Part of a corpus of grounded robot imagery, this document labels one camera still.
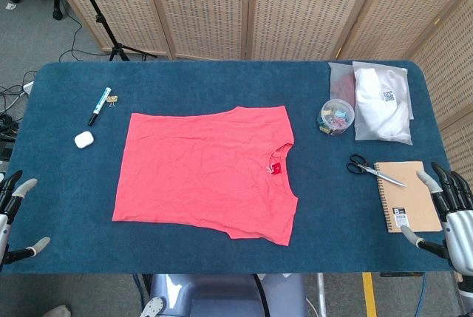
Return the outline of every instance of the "clear plastic bag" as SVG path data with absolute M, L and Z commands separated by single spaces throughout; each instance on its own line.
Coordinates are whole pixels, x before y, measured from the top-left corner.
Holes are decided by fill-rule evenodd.
M 342 99 L 355 108 L 355 73 L 351 64 L 328 63 L 330 66 L 330 99 Z
M 407 71 L 353 62 L 355 71 L 355 140 L 383 140 L 412 145 Z

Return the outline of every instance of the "clothing label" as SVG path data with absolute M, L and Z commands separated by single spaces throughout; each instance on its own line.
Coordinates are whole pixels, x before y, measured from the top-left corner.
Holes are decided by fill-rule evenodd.
M 279 174 L 279 173 L 281 173 L 281 163 L 274 163 L 274 164 L 271 164 L 271 169 L 272 169 L 271 174 Z
M 396 221 L 397 227 L 409 227 L 409 220 L 407 219 L 405 208 L 392 208 L 392 212 L 394 213 L 394 220 Z
M 383 99 L 385 102 L 396 101 L 396 96 L 392 90 L 389 90 L 387 92 L 383 92 Z

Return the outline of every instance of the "microphone stand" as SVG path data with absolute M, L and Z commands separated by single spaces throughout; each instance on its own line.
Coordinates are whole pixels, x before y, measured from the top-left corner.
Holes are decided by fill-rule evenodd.
M 138 50 L 138 49 L 135 49 L 133 47 L 130 47 L 130 46 L 126 46 L 126 45 L 123 45 L 121 43 L 119 43 L 117 41 L 117 39 L 115 38 L 115 36 L 113 35 L 113 32 L 112 30 L 110 29 L 110 26 L 109 24 L 106 22 L 106 19 L 105 19 L 105 16 L 103 15 L 103 13 L 101 12 L 100 8 L 98 7 L 97 3 L 95 2 L 95 0 L 90 0 L 90 3 L 92 4 L 92 6 L 94 7 L 95 9 L 95 12 L 97 13 L 96 17 L 95 17 L 95 21 L 98 22 L 98 23 L 101 23 L 103 25 L 103 28 L 105 29 L 107 35 L 109 36 L 110 38 L 110 41 L 112 42 L 113 44 L 113 47 L 112 47 L 112 53 L 110 54 L 110 58 L 109 58 L 109 61 L 113 61 L 113 58 L 115 55 L 119 55 L 122 59 L 122 61 L 130 61 L 130 59 L 128 58 L 128 56 L 125 54 L 125 52 L 123 51 L 123 49 L 125 50 L 130 50 L 130 51 L 135 51 L 137 53 L 140 53 L 141 55 L 144 55 L 145 58 L 144 60 L 146 60 L 146 56 L 151 56 L 151 57 L 154 57 L 154 58 L 157 58 L 156 55 L 153 55 L 151 53 L 148 53 L 148 52 L 144 52 L 144 51 L 141 51 L 141 50 Z

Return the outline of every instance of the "marker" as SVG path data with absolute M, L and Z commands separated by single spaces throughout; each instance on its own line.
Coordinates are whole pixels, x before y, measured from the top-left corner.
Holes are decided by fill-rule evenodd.
M 103 103 L 105 103 L 106 97 L 109 96 L 111 91 L 112 90 L 109 87 L 105 88 L 105 91 L 103 92 L 103 94 L 101 96 L 101 99 L 98 101 L 97 106 L 95 107 L 95 109 L 94 109 L 94 111 L 93 111 L 93 113 L 90 117 L 89 126 L 92 126 L 94 124 L 95 119 L 98 116 L 98 113 L 101 112 L 101 109 L 102 109 Z

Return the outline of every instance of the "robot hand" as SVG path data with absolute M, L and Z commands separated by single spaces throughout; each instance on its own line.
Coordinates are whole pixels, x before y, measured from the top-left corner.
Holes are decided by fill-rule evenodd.
M 3 264 L 11 264 L 17 260 L 35 256 L 50 242 L 49 237 L 44 237 L 32 247 L 11 252 L 8 251 L 8 237 L 15 215 L 20 208 L 21 201 L 27 192 L 38 182 L 36 179 L 27 180 L 13 191 L 21 175 L 22 172 L 17 171 L 11 177 L 3 179 L 0 182 L 0 271 Z
M 450 265 L 462 274 L 463 282 L 458 287 L 463 305 L 470 311 L 473 309 L 473 194 L 458 173 L 449 173 L 435 162 L 432 168 L 441 187 L 424 171 L 418 171 L 417 176 L 432 195 L 445 233 L 443 245 L 425 241 L 407 226 L 402 226 L 401 230 L 413 245 L 448 259 Z

